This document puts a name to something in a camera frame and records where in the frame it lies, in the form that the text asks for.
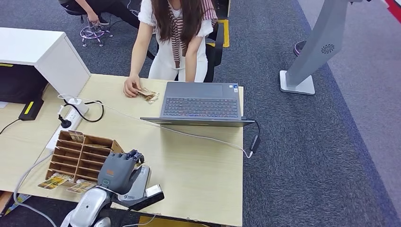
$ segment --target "laptop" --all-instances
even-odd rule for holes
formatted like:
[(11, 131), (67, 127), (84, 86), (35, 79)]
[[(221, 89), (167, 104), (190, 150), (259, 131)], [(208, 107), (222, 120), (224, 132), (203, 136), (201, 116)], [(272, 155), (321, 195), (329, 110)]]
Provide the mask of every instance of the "laptop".
[(243, 127), (238, 84), (167, 82), (158, 118), (141, 117), (160, 125)]

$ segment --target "light wood desk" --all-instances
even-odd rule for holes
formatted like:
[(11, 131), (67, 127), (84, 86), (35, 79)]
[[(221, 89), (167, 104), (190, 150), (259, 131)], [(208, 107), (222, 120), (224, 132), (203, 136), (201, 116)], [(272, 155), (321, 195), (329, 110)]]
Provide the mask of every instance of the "light wood desk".
[[(143, 87), (160, 92), (159, 99), (149, 105), (141, 98), (126, 98), (122, 93), (124, 80), (124, 77), (92, 75), (80, 97), (101, 100), (105, 105), (136, 118), (158, 117), (166, 81), (141, 81)], [(241, 108), (242, 96), (243, 90), (240, 88)], [(99, 106), (91, 105), (86, 117), (95, 119), (100, 115), (100, 110)], [(175, 129), (238, 146), (243, 144), (242, 128), (180, 126)], [(78, 131), (115, 139), (126, 152), (135, 148), (144, 154), (146, 165), (152, 171), (149, 185), (160, 184), (165, 199), (141, 212), (222, 225), (242, 225), (241, 150), (215, 141), (166, 131), (110, 109), (105, 110), (104, 118), (97, 123), (82, 122)], [(41, 156), (44, 157), (48, 152), (44, 150)], [(67, 192), (63, 186), (54, 190), (37, 187), (43, 182), (48, 165), (49, 161), (46, 161), (33, 169), (20, 192), (79, 201), (80, 195)], [(117, 204), (112, 207), (123, 209)]]
[[(57, 119), (62, 100), (48, 86), (44, 104), (35, 121), (17, 121), (0, 135), (0, 191), (14, 191), (21, 175), (33, 165), (60, 124)], [(9, 103), (0, 109), (0, 128), (18, 119), (24, 104)]]

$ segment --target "gray carpet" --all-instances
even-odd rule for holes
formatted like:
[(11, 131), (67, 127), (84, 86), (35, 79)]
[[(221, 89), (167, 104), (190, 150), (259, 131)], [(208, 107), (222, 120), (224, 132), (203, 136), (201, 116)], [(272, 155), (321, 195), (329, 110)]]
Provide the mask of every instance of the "gray carpet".
[[(113, 27), (115, 37), (104, 47), (83, 48), (79, 20), (56, 3), (0, 2), (0, 15), (0, 26), (66, 31), (92, 73), (129, 74), (136, 33), (123, 22)], [(224, 50), (215, 81), (245, 87), (244, 113), (260, 122), (263, 137), (259, 152), (244, 160), (244, 226), (401, 226), (328, 66), (314, 74), (315, 96), (279, 90), (279, 71), (289, 68), (293, 44), (308, 32), (298, 2), (233, 0), (230, 15), (231, 47)], [(255, 133), (254, 126), (245, 128), (244, 146)], [(41, 208), (40, 201), (53, 208)], [(73, 206), (41, 198), (29, 202), (58, 224)], [(8, 227), (27, 223), (49, 226), (24, 208), (0, 219)]]
[[(313, 27), (323, 1), (298, 0)], [(329, 61), (369, 154), (401, 214), (401, 24), (381, 1), (349, 6), (343, 48)]]

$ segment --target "wooden card holder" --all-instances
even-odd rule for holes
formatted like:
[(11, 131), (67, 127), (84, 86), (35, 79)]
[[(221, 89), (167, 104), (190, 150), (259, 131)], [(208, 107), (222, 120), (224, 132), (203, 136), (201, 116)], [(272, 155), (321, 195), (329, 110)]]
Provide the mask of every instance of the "wooden card holder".
[(61, 131), (50, 161), (46, 179), (54, 173), (73, 177), (73, 182), (63, 185), (71, 187), (78, 179), (97, 182), (97, 176), (109, 153), (124, 153), (115, 140), (84, 135), (82, 143), (76, 142), (67, 131)]

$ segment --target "yellow tape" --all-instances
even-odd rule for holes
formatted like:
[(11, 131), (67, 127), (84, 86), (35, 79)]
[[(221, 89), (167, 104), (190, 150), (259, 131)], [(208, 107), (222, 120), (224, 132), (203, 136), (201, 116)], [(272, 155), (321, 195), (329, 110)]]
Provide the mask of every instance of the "yellow tape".
[(30, 102), (28, 105), (28, 108), (25, 110), (24, 114), (28, 114), (29, 110), (31, 109), (32, 105), (34, 104), (34, 102)]
[(5, 67), (13, 67), (14, 65), (11, 65), (11, 64), (5, 64), (5, 63), (0, 63), (0, 66), (5, 66)]
[[(224, 19), (224, 20), (218, 20), (219, 23), (223, 23), (223, 27), (224, 27), (224, 43), (223, 43), (223, 47), (230, 47), (230, 33), (228, 31), (228, 20)], [(214, 43), (208, 43), (211, 46), (216, 46), (216, 44)]]

